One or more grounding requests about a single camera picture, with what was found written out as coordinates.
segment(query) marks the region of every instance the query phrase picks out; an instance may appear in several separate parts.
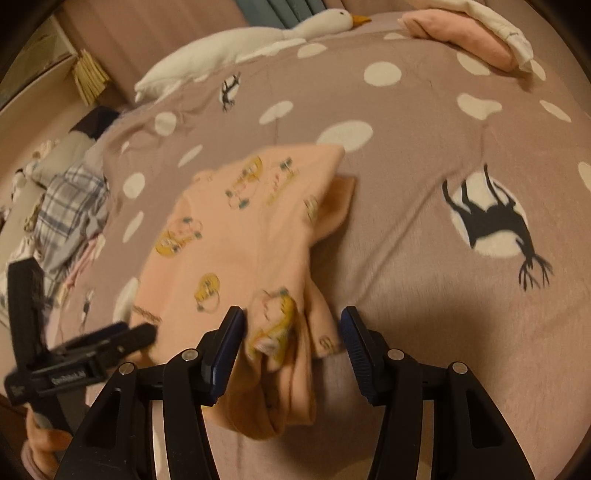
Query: pink curtain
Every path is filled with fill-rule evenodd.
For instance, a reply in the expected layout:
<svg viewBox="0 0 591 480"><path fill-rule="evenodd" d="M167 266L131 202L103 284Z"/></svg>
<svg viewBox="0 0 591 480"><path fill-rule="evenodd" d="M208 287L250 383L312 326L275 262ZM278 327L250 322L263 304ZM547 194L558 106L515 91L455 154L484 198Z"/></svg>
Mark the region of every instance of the pink curtain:
<svg viewBox="0 0 591 480"><path fill-rule="evenodd" d="M156 62L193 40L247 26L234 0L66 0L57 15L128 101Z"/></svg>

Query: plaid shirt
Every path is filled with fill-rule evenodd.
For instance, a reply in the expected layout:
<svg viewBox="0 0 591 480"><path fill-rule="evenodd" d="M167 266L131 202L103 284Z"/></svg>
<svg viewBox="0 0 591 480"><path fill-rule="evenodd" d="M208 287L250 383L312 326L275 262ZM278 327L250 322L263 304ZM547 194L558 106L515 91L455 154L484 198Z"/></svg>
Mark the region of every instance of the plaid shirt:
<svg viewBox="0 0 591 480"><path fill-rule="evenodd" d="M70 167L51 181L34 232L41 254L41 267L46 277L55 284L50 291L45 292L46 297L52 298L57 293L57 287L64 280L69 264L75 258L70 258L70 261L53 272L47 271L47 267L72 232L82 222L86 222L89 216L96 214L106 195L104 179L94 176L84 164Z"/></svg>

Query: polka dot bedsheet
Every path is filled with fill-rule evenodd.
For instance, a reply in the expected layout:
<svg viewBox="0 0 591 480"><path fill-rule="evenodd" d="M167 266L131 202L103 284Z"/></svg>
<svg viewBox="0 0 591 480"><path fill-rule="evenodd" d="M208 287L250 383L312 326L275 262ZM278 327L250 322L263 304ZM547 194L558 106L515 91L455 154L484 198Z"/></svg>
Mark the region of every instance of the polka dot bedsheet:
<svg viewBox="0 0 591 480"><path fill-rule="evenodd" d="M311 253L335 317L354 304L420 362L467 363L536 478L553 479L591 421L590 133L542 60L506 74L395 31L327 37L188 80L102 139L110 217L61 331L125 317L198 172L265 145L342 144L339 173L357 178L350 215ZM381 411L344 354L316 363L314 381L312 427L261 443L208 425L222 478L364 478Z"/></svg>

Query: goose plush toy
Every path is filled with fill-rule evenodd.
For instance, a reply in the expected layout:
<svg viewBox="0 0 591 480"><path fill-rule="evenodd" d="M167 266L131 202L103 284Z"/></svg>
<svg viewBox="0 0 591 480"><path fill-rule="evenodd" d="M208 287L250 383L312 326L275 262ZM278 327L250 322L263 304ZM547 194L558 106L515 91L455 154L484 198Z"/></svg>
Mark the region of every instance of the goose plush toy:
<svg viewBox="0 0 591 480"><path fill-rule="evenodd" d="M159 98L186 79L197 79L237 61L304 43L324 35L349 31L371 21L347 10L330 8L290 30L245 27L226 30L181 47L160 60L135 84L135 101Z"/></svg>

